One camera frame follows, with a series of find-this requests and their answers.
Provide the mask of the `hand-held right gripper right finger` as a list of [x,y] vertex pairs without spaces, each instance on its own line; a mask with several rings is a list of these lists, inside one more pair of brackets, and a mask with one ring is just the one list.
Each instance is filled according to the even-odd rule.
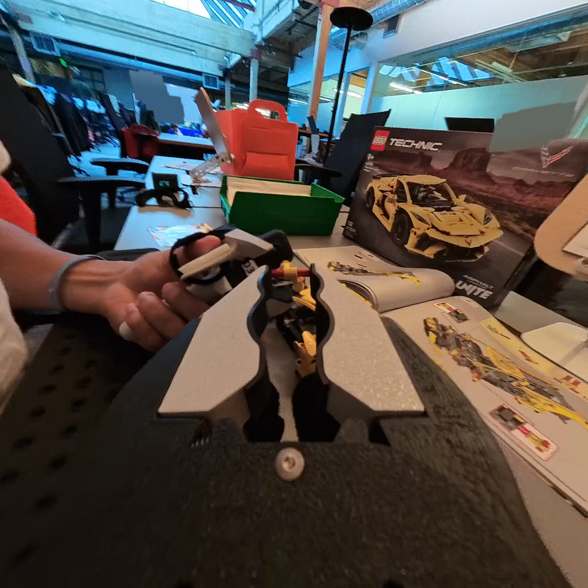
[[348,424],[361,442],[388,442],[382,422],[425,407],[384,321],[325,266],[311,265],[316,368],[294,391],[300,442],[334,442]]

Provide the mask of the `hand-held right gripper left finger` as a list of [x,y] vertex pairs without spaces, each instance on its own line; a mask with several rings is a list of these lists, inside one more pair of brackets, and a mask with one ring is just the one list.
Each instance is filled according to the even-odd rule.
[[234,420],[250,442],[283,435],[279,394],[270,381],[262,334],[270,269],[254,270],[202,314],[158,408],[160,417]]

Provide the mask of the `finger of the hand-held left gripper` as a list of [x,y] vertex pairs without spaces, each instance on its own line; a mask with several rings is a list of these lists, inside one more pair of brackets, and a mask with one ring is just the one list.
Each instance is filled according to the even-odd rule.
[[266,300],[266,311],[269,318],[283,315],[292,308],[293,287],[290,282],[271,283]]
[[230,248],[230,260],[255,259],[275,250],[271,243],[241,229],[227,232],[224,236],[224,244]]

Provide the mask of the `yellow brick toy car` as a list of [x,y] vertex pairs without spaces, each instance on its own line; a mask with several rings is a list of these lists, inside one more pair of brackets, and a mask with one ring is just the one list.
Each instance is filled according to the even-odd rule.
[[[278,282],[288,281],[274,278],[271,280],[271,283]],[[283,315],[271,319],[286,344],[295,353],[298,377],[305,378],[316,373],[317,367],[316,302],[305,277],[298,277],[298,281],[292,283],[292,287],[292,308]]]

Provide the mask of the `person's left hand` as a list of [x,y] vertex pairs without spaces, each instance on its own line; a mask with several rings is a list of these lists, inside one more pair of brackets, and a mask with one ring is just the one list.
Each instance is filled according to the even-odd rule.
[[132,342],[150,352],[210,307],[180,282],[167,251],[132,262],[82,262],[66,271],[58,293],[65,309],[102,316],[117,333],[126,324]]

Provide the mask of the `green plastic bin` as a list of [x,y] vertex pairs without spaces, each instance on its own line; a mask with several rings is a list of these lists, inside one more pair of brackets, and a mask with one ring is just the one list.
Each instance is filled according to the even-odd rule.
[[329,236],[343,198],[317,184],[224,175],[220,204],[226,222],[254,235]]

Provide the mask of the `orange container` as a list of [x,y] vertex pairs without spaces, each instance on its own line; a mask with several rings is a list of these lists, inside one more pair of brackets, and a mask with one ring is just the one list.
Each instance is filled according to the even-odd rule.
[[293,180],[299,128],[281,104],[255,99],[246,109],[218,112],[217,120],[233,157],[220,166],[225,175]]

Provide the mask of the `black device with display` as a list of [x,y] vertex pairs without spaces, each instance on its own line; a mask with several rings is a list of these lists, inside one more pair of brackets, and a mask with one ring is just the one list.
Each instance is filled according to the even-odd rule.
[[151,200],[161,208],[188,210],[192,208],[189,195],[180,187],[175,174],[152,173],[153,187],[142,190],[135,197],[136,206],[144,208]]

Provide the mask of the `open instruction booklet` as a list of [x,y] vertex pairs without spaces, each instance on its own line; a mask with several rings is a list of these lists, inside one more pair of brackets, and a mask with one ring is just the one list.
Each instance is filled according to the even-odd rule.
[[358,246],[295,251],[390,318],[462,390],[489,428],[587,511],[587,384],[534,352],[453,281]]

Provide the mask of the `red office chair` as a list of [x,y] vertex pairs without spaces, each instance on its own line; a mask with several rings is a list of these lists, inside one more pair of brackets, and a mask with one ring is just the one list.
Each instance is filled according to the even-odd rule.
[[150,164],[158,156],[159,133],[145,125],[133,123],[121,131],[121,155]]

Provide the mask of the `black perforated chair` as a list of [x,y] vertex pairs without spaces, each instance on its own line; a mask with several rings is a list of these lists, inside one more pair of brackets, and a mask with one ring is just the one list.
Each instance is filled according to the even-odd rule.
[[80,313],[23,313],[48,327],[1,415],[1,587],[49,587],[45,567],[69,547],[71,473],[97,423],[150,354]]

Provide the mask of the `toy car set box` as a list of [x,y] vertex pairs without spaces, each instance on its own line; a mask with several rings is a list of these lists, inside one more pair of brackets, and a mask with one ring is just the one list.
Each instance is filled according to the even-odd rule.
[[525,276],[537,229],[587,173],[587,139],[491,152],[492,136],[378,126],[343,235],[394,265],[448,274],[490,309]]

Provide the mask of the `blue wristband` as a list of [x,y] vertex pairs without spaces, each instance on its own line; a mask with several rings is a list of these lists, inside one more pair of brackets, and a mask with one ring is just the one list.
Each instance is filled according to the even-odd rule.
[[102,314],[102,298],[107,282],[106,260],[97,255],[69,259],[49,283],[51,308],[60,311]]

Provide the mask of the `black office chair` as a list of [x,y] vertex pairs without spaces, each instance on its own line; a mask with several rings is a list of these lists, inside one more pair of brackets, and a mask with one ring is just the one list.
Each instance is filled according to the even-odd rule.
[[44,127],[13,76],[1,68],[1,142],[22,180],[39,238],[79,254],[111,251],[126,217],[102,209],[102,195],[120,187],[142,189],[140,180],[74,175],[67,156]]

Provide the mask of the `orange traffic cone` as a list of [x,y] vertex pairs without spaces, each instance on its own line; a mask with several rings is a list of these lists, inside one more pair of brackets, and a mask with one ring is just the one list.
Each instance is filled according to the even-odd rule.
[[37,236],[36,217],[30,207],[1,176],[1,219]]

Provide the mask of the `instruction sheet on stand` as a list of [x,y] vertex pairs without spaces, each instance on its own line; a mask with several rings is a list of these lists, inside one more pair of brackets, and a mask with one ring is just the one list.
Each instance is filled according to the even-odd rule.
[[[536,231],[534,249],[540,261],[587,282],[587,177],[585,176]],[[587,381],[587,328],[555,322],[522,333],[525,344]]]

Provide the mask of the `wooden post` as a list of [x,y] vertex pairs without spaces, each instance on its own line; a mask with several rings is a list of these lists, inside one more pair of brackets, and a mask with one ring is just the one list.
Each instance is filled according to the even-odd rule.
[[312,77],[307,107],[307,117],[312,117],[315,121],[318,115],[329,36],[332,29],[330,16],[333,11],[333,6],[323,1],[319,3],[319,7],[320,11],[313,50]]

